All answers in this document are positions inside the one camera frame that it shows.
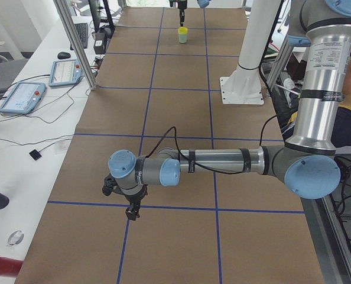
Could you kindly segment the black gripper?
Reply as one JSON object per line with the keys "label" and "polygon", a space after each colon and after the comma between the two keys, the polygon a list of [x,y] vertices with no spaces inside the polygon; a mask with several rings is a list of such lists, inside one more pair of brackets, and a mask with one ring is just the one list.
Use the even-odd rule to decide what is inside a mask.
{"label": "black gripper", "polygon": [[187,9],[187,0],[178,0],[177,8],[179,9],[179,20],[180,27],[184,26],[185,13],[184,11]]}

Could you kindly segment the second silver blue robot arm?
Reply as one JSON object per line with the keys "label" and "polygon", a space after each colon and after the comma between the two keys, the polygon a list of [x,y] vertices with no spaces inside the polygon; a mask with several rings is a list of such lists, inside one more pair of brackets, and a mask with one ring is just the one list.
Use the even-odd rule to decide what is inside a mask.
{"label": "second silver blue robot arm", "polygon": [[122,195],[129,220],[139,217],[149,185],[176,186],[182,172],[256,172],[277,178],[304,199],[338,187],[338,154],[351,154],[351,1],[293,1],[288,37],[309,47],[297,115],[282,144],[255,149],[159,148],[144,156],[123,149],[108,160],[102,192]]}

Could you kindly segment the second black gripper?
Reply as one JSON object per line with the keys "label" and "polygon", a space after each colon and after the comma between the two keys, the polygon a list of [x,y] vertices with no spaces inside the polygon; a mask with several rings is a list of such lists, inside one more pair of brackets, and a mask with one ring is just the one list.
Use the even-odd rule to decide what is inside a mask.
{"label": "second black gripper", "polygon": [[129,220],[136,220],[140,217],[139,209],[141,206],[141,200],[148,195],[147,189],[137,189],[136,192],[134,192],[133,189],[123,190],[123,193],[129,202],[129,207],[125,210],[126,217]]}

